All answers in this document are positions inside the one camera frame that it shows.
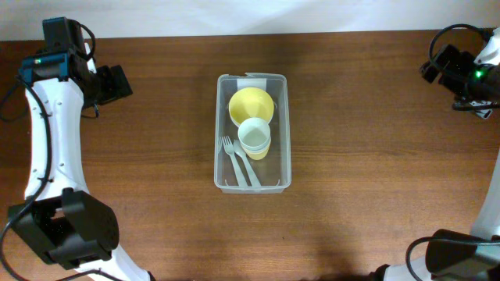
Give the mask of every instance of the brown table surface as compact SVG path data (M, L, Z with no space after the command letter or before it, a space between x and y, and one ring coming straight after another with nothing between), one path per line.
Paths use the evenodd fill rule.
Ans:
M158 280L300 280L403 263L416 238L469 231L500 145L498 114L453 112L452 94L420 78L434 33L98 40L98 66L120 64L134 95L81 121L89 190ZM465 31L443 41L480 47ZM0 43L3 91L42 45ZM213 182L217 77L245 72L287 77L292 184L282 194L222 194ZM5 114L23 105L19 92ZM30 119L0 132L4 225L27 184ZM13 233L5 252L30 279L73 273Z

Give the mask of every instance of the white cup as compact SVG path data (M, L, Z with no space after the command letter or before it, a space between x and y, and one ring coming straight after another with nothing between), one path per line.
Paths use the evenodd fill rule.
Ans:
M260 160L267 155L269 150L271 129L264 119L248 118L240 125L237 138L250 158Z

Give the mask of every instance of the yellow plate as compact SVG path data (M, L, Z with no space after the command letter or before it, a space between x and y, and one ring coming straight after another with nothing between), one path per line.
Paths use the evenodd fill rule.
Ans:
M229 101L229 115L238 127L251 117L259 117L269 123L273 114L273 99L267 92L256 87L237 91Z

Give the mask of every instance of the fork handle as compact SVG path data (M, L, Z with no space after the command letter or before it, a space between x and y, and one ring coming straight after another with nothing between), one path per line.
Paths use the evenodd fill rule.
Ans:
M252 183L252 187L261 187L259 179L257 178L257 175L253 171L252 165L250 165L250 162L248 161L247 157L243 155L241 159L243 159L243 163L245 164L245 168L247 169L248 178L250 179L250 183Z
M238 164L236 157L234 157L234 155L229 155L229 157L233 162L234 174L236 175L238 186L248 187L247 180L245 180L245 176L243 176L243 173L241 172L240 165Z

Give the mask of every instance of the plastic utensil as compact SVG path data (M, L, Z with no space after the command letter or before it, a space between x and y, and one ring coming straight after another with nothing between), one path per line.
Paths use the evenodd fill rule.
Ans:
M273 99L266 91L257 87L241 89L229 100L229 116L238 127L252 117L259 117L269 123L273 114Z
M238 129L237 137L248 157L254 160L266 157L271 144L271 129L265 120L246 119Z
M223 137L222 141L224 144L224 151L226 152L226 154L229 155L231 161L233 162L234 174L236 175L238 186L248 187L247 181L245 180L245 176L243 176L243 172L241 171L240 166L238 165L238 161L236 160L236 157L234 157L233 143L231 143L231 140L228 136Z
M240 141L234 140L233 146L234 146L234 152L236 152L236 154L241 157L243 163L245 164L248 178L250 179L250 183L252 183L252 187L261 187L259 179L257 178L257 175L253 171L252 165L250 165L250 162L247 159L247 154L240 145Z

